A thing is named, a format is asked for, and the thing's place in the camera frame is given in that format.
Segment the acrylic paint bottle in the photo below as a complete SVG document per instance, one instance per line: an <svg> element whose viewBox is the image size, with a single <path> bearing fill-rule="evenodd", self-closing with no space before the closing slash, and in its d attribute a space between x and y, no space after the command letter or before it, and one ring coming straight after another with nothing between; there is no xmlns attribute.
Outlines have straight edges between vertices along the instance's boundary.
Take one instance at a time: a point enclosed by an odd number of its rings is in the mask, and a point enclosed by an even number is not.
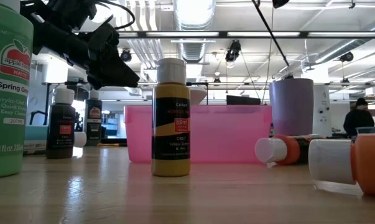
<svg viewBox="0 0 375 224"><path fill-rule="evenodd" d="M20 172L34 27L20 0L0 0L0 177Z"/></svg>
<svg viewBox="0 0 375 224"><path fill-rule="evenodd" d="M375 195L375 134L350 140L314 140L309 149L310 175L314 180L358 183L366 195Z"/></svg>
<svg viewBox="0 0 375 224"><path fill-rule="evenodd" d="M190 89L186 63L177 58L157 62L153 92L152 174L178 177L190 172Z"/></svg>
<svg viewBox="0 0 375 224"><path fill-rule="evenodd" d="M318 135L276 135L273 138L261 138L256 142L255 155L264 163L276 162L280 165L307 164L310 141L323 138Z"/></svg>
<svg viewBox="0 0 375 224"><path fill-rule="evenodd" d="M97 146L101 141L101 108L103 102L99 100L96 90L89 91L89 99L85 100L85 118L83 130L86 133L86 146Z"/></svg>
<svg viewBox="0 0 375 224"><path fill-rule="evenodd" d="M75 108L71 106L74 91L58 88L50 106L46 144L47 159L66 159L73 155Z"/></svg>

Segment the black cap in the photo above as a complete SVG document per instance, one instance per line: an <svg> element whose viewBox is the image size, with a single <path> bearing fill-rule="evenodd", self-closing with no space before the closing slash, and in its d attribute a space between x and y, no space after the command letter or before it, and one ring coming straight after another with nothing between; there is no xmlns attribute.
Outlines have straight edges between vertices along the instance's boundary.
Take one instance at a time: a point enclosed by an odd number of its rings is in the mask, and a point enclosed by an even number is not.
<svg viewBox="0 0 375 224"><path fill-rule="evenodd" d="M361 105L368 105L366 99L364 98L358 98L358 100L356 101L356 106L361 106Z"/></svg>

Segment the desk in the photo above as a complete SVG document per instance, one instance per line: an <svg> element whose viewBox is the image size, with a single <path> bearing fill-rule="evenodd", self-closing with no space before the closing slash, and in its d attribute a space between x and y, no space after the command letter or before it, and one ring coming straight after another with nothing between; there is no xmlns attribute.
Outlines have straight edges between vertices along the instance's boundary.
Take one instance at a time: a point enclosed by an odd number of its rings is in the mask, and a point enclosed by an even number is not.
<svg viewBox="0 0 375 224"><path fill-rule="evenodd" d="M161 178L126 148L75 153L27 156L20 174L0 178L0 223L375 223L375 198L315 190L307 166L193 164L190 176Z"/></svg>

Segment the bottle cap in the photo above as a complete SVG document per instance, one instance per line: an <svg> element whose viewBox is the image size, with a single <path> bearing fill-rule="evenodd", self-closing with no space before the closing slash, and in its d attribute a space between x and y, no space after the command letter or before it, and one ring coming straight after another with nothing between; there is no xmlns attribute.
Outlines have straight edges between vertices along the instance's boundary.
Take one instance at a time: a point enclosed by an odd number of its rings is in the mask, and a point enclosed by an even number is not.
<svg viewBox="0 0 375 224"><path fill-rule="evenodd" d="M255 155L264 163L281 161L287 153L287 145L278 138L261 138L255 145Z"/></svg>
<svg viewBox="0 0 375 224"><path fill-rule="evenodd" d="M0 4L20 13L20 0L0 0Z"/></svg>
<svg viewBox="0 0 375 224"><path fill-rule="evenodd" d="M74 146L83 147L86 144L86 133L74 132Z"/></svg>
<svg viewBox="0 0 375 224"><path fill-rule="evenodd" d="M99 99L99 92L96 90L89 91L89 99Z"/></svg>
<svg viewBox="0 0 375 224"><path fill-rule="evenodd" d="M351 141L315 139L308 153L310 175L314 180L355 184L351 170Z"/></svg>
<svg viewBox="0 0 375 224"><path fill-rule="evenodd" d="M54 94L54 103L65 103L71 105L74 100L74 90L57 88Z"/></svg>
<svg viewBox="0 0 375 224"><path fill-rule="evenodd" d="M181 83L186 85L186 62L178 58L163 58L157 62L158 83Z"/></svg>

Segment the person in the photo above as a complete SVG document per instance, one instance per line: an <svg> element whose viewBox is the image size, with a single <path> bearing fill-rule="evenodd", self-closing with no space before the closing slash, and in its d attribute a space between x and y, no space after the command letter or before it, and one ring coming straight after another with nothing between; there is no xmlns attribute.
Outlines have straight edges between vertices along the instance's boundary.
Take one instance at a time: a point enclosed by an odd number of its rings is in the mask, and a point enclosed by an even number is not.
<svg viewBox="0 0 375 224"><path fill-rule="evenodd" d="M364 98L359 98L356 107L345 118L343 128L350 138L357 135L356 128L374 127L374 120L368 111L368 103Z"/></svg>

